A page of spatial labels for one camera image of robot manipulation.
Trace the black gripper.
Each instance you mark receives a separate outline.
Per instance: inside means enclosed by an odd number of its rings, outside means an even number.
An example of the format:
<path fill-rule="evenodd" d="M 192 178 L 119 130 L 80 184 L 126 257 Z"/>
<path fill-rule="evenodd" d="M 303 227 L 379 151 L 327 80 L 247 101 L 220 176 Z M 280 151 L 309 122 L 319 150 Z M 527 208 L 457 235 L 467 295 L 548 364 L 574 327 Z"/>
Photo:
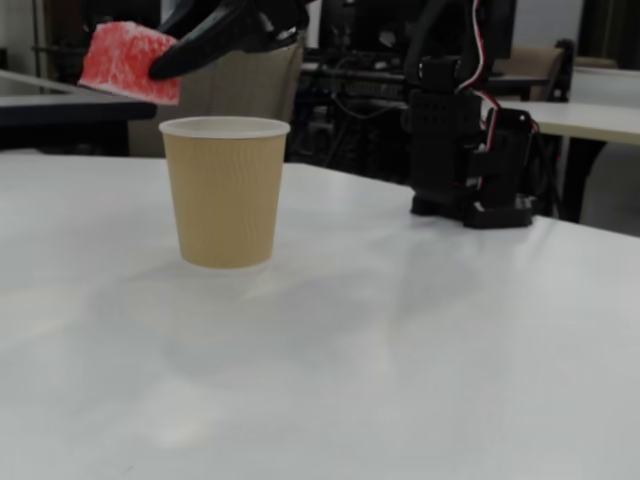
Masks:
<path fill-rule="evenodd" d="M 233 50 L 275 51 L 298 42 L 307 28 L 304 1 L 181 0 L 157 30 L 178 43 L 153 61 L 152 80 L 169 80 L 201 69 Z"/>

